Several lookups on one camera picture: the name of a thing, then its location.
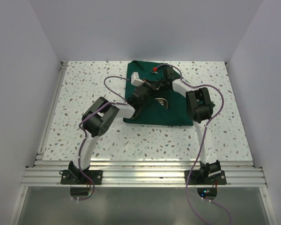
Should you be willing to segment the green surgical cloth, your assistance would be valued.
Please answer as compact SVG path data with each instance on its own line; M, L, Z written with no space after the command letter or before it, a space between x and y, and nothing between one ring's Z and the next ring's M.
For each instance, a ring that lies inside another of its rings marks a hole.
M128 63L126 78L125 99L128 99L135 90L135 86L131 84L131 74L138 72L141 80L162 81L163 69L158 69L157 73L153 73L153 68L162 63L145 62L134 60ZM160 105L155 98L164 98L168 101L168 109ZM173 91L159 91L155 97L152 97L143 108L140 116L136 119L123 119L128 124L140 125L160 125L160 126L192 126L193 121L190 120L186 111L186 99L181 94Z

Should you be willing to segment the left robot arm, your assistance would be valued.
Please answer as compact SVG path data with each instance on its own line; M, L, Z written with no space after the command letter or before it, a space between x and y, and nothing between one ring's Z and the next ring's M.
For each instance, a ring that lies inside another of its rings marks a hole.
M144 80L141 85L131 81L136 86L132 95L123 103L112 103L104 97L99 97L84 113L79 128L85 138L81 143L76 160L70 162L68 170L71 178L77 184L87 181L91 156L95 146L113 123L115 118L136 119L140 116L146 103L155 97L160 90L161 82Z

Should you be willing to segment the stainless steel tray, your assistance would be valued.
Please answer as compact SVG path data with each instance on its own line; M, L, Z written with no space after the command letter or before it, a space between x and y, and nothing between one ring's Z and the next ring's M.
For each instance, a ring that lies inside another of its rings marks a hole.
M162 105L163 107L165 107L166 109L168 109L168 101L164 98L155 98L155 100Z

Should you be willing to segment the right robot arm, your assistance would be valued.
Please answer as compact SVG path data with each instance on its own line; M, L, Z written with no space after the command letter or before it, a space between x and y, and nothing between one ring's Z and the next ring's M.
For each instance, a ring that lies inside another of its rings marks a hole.
M175 73L174 67L169 64L161 64L153 68L153 73L164 67L163 75L170 79L173 91L181 94L186 99L186 111L196 128L200 149L199 178L201 182L210 184L216 175L221 173L221 165L216 155L211 131L208 125L217 115L213 114L212 101L208 88L212 85L192 86L182 75Z

